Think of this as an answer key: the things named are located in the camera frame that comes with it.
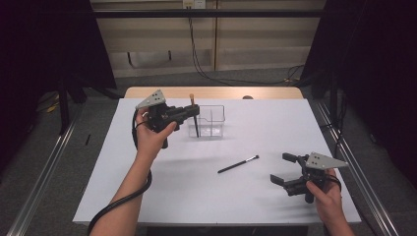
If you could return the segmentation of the black brush with orange bristles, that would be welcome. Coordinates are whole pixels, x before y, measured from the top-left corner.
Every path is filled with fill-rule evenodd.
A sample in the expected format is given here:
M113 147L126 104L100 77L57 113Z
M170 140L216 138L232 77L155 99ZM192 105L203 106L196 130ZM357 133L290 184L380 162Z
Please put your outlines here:
M194 94L190 93L189 97L190 97L190 100L191 100L191 105L194 107L195 106L195 96L194 96ZM197 115L194 115L193 119L194 119L194 125L195 125L195 130L196 130L196 136L197 136L197 138L199 138L200 134L199 134L199 128L198 128Z

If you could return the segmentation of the black stand post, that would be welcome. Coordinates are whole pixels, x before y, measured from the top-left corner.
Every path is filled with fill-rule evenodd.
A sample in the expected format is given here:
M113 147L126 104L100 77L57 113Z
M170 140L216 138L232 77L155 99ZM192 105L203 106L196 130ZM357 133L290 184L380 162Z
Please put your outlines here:
M329 115L333 127L337 127L337 77L331 74L331 84L329 91Z
M59 106L60 106L60 116L61 116L60 134L63 135L68 129L69 124L70 124L67 89L66 89L65 81L63 78L61 78L58 83L58 95L59 95Z

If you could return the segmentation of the black brush with silver ferrule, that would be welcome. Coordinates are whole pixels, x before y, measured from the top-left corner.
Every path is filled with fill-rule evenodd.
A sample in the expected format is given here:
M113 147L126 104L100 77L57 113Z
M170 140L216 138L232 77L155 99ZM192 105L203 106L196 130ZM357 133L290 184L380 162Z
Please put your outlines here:
M242 160L242 161L240 161L240 162L234 163L234 164L232 164L232 165L229 165L229 166L227 166L227 167L224 167L224 168L222 168L222 169L218 170L218 171L217 171L217 174L223 173L223 172L225 172L225 171L228 171L228 170L230 170L230 169L236 168L236 167L238 167L238 166L240 166L240 165L243 165L243 164L245 164L245 163L247 163L247 162L250 162L250 161L252 161L252 160L259 159L259 158L260 158L260 157L259 157L258 155L255 155L255 156L252 156L252 157L250 157L250 158L244 159L244 160Z

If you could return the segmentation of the white wall outlet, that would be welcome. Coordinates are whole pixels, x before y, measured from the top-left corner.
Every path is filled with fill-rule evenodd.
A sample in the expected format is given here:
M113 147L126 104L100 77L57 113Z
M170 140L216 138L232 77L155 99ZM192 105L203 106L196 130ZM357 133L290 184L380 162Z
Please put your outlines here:
M206 6L206 0L183 0L184 9L204 9Z

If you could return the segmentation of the black horizontal bar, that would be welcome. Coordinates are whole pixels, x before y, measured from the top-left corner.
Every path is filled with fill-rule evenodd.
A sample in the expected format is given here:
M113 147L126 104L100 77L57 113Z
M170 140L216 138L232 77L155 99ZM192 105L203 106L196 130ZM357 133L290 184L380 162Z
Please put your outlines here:
M325 10L100 10L97 18L320 18Z

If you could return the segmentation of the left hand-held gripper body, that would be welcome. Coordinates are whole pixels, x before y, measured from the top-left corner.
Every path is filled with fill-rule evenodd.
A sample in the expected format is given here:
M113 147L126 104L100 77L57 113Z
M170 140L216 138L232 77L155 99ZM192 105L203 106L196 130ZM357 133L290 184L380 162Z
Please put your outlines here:
M152 131L159 133L172 122L176 123L175 131L179 130L179 120L174 116L177 107L166 104L166 99L160 89L154 91L136 106L135 115L138 115L142 108L148 110L146 123Z

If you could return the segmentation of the person's right hand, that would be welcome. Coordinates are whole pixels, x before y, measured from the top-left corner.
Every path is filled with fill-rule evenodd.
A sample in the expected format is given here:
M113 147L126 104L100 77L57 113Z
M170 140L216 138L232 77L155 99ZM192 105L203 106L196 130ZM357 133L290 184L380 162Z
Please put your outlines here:
M308 181L306 187L316 198L316 208L320 219L327 227L330 227L342 222L345 217L342 209L341 189L334 182L336 179L335 171L328 169L326 175L330 177L330 181L326 181L321 189L312 181Z

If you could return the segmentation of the wooden table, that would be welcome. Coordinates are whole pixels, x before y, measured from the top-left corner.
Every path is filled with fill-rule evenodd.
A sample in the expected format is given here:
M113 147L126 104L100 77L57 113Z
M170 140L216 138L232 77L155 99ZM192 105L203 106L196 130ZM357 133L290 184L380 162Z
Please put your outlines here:
M303 99L298 88L294 87L131 87L126 98L147 97L160 89L166 98L188 98L192 93L196 98L216 99Z

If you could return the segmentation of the metal floor rail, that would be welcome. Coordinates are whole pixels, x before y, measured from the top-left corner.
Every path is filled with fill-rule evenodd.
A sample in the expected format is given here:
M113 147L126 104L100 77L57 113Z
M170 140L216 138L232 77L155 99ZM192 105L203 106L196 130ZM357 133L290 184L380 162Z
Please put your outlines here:
M364 200L366 201L372 216L379 225L380 230L384 236L399 236L395 229L393 222L386 208L383 206L376 192L372 188L370 182L364 174L364 171L359 165L359 162L355 158L350 146L342 136L342 133L333 127L330 121L329 109L323 101L319 101L317 104L318 110L323 120L328 125L329 133L334 139L335 152L340 153L341 157L349 164L349 169L354 178Z
M58 137L52 152L49 154L42 171L30 191L29 196L21 207L6 236L25 236L41 198L43 197L52 175L61 159L61 156L63 155L68 142L72 138L73 131L84 108L85 106L83 104L76 106L73 120L64 130L63 134Z

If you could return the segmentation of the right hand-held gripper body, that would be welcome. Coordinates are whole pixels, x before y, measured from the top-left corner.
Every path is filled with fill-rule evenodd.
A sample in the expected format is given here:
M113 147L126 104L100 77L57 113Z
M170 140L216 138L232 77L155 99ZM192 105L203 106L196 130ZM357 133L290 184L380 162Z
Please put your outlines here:
M321 189L326 181L330 181L330 177L326 175L328 169L348 166L347 162L316 152L297 156L297 163L301 166L302 175L296 180L285 182L284 190L290 197L304 195L305 202L308 204L311 204L314 201L313 194L306 187L308 181L312 181ZM334 182L341 187L341 183L337 177Z

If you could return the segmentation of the dark curtain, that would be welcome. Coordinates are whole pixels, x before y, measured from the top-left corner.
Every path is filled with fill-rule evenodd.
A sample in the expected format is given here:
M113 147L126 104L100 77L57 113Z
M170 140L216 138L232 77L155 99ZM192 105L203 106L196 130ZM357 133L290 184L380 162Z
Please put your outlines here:
M35 117L40 98L84 87L114 89L90 0L0 0L0 173Z
M417 0L326 0L301 76L336 81L417 189Z

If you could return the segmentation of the clear plastic organizer box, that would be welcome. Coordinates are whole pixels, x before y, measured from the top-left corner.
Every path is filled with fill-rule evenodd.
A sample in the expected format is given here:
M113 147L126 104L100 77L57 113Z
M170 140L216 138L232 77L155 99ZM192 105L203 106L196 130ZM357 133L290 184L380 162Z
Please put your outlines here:
M200 138L221 138L225 122L225 108L223 105L201 105L197 118ZM196 138L194 121L187 120L189 136Z

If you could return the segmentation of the person's left hand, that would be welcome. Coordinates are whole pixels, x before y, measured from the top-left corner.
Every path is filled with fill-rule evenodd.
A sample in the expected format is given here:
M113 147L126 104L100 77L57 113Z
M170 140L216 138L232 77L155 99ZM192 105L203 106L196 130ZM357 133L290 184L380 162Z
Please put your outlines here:
M148 118L145 116L148 111L147 108L139 109L136 116L135 131L138 142L136 160L153 162L162 149L164 141L174 132L177 123L171 122L162 131L156 133L148 127Z

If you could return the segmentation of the white table cover board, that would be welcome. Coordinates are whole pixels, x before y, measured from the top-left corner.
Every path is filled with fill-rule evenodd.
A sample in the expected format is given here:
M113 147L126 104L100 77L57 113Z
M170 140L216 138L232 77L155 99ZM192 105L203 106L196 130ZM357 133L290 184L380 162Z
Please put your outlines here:
M222 99L221 138L192 138L182 126L154 161L143 195L142 225L291 225L319 220L314 205L290 197L269 175L297 179L301 168L285 152L328 154L305 99ZM217 174L258 155L260 158Z

